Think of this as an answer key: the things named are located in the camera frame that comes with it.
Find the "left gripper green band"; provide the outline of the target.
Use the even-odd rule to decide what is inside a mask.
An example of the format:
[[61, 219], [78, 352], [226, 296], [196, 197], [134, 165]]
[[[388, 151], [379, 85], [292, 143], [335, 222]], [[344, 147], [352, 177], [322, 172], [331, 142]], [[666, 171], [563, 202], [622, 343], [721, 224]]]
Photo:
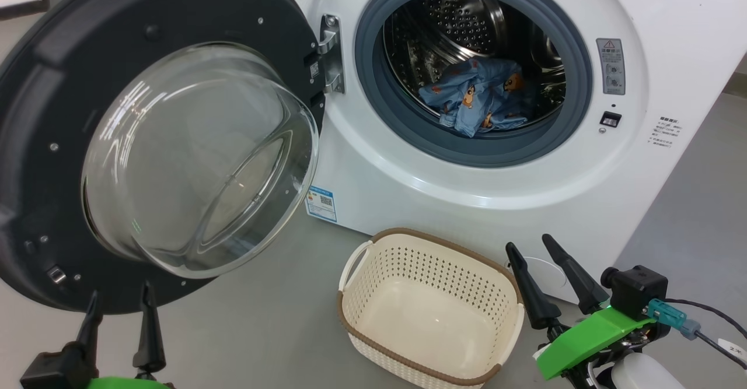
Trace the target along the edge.
[[[155, 300], [155, 291], [149, 282], [144, 282], [142, 286], [139, 307], [142, 311], [141, 330], [139, 331], [138, 351], [134, 354], [132, 360], [132, 365], [138, 370], [138, 373], [133, 378], [121, 376], [95, 378], [89, 381], [86, 388], [174, 387], [171, 382], [161, 382], [155, 377], [155, 373], [166, 367], [166, 356], [160, 330], [158, 304]], [[94, 290], [76, 339], [83, 362], [88, 367], [96, 367], [98, 330], [102, 320], [102, 296], [100, 291]]]

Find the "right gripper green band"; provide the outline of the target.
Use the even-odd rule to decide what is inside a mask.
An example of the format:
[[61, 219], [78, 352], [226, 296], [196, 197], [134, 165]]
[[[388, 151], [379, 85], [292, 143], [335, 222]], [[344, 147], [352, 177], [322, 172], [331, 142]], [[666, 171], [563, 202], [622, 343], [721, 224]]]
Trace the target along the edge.
[[578, 298], [577, 307], [582, 314], [590, 315], [573, 327], [560, 323], [560, 309], [541, 291], [515, 243], [507, 243], [506, 254], [525, 302], [530, 326], [534, 330], [547, 330], [549, 337], [549, 344], [536, 358], [539, 373], [544, 380], [560, 377], [574, 367], [590, 362], [600, 353], [611, 350], [614, 344], [630, 338], [630, 334], [633, 334], [633, 346], [645, 346], [670, 333], [670, 328], [650, 317], [645, 316], [643, 320], [637, 321], [611, 307], [602, 309], [601, 304], [609, 300], [605, 289], [595, 282], [552, 235], [542, 235], [542, 243], [553, 262], [565, 272]]

